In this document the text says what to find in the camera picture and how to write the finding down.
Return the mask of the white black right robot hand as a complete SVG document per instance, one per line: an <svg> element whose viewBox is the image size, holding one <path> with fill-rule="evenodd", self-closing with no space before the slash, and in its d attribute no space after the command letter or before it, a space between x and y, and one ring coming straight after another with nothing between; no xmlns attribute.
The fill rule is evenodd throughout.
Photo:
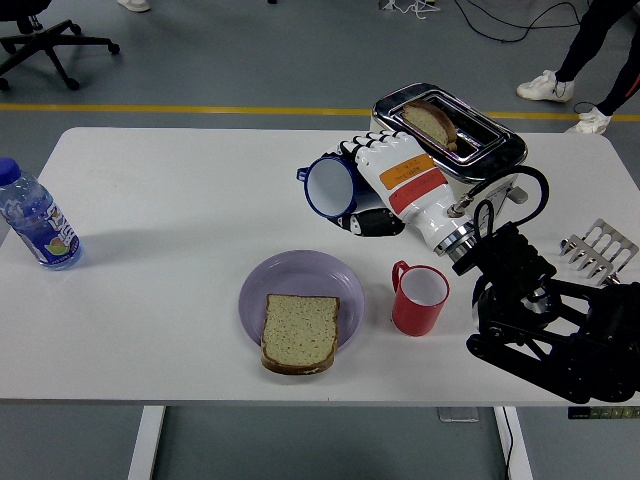
<svg viewBox="0 0 640 480"><path fill-rule="evenodd" d="M405 225L417 228L430 249L468 221L450 217L453 190L433 157L405 132L369 132L329 151L348 161L382 202L380 207L344 214L334 221L363 237L392 236Z"/></svg>

